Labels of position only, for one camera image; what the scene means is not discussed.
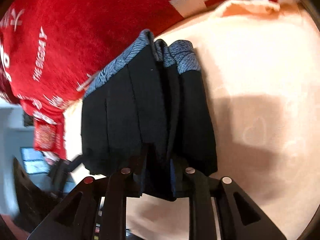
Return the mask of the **dark navy pants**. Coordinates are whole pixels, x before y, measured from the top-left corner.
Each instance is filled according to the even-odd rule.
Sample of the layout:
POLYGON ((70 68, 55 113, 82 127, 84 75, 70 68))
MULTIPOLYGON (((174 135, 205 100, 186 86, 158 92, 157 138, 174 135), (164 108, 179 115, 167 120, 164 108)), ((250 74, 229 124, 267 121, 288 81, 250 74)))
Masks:
POLYGON ((82 101, 82 153, 91 174, 138 171, 145 194, 175 200, 181 167, 217 171, 201 67, 188 40, 149 30, 93 80, 82 101))

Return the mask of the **cream sofa cushion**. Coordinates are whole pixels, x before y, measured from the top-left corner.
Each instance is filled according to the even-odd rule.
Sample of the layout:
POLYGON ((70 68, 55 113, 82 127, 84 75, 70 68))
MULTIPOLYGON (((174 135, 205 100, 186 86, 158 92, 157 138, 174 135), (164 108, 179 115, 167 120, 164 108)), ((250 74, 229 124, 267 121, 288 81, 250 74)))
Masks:
POLYGON ((287 239, 319 206, 319 31, 301 4, 233 0, 161 35, 192 42, 213 121, 218 171, 287 239))

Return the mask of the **red printed blanket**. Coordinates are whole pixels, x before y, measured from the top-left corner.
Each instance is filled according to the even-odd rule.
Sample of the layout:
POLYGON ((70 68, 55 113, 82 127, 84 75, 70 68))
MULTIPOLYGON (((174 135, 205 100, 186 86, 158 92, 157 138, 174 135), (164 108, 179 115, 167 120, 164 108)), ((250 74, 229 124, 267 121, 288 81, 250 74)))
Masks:
POLYGON ((159 35, 224 1, 1 0, 1 97, 35 118, 36 150, 65 158, 64 111, 101 69, 142 30, 159 35))

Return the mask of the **wall television screen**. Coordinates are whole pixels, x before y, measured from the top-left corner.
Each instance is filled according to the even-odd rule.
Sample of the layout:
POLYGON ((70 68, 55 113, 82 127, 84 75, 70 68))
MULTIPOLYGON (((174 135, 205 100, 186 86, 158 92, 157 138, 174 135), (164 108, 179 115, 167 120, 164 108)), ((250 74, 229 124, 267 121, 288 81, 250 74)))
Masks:
POLYGON ((34 150, 32 147, 22 147, 21 155, 27 174, 47 174, 49 172, 49 165, 42 152, 34 150))

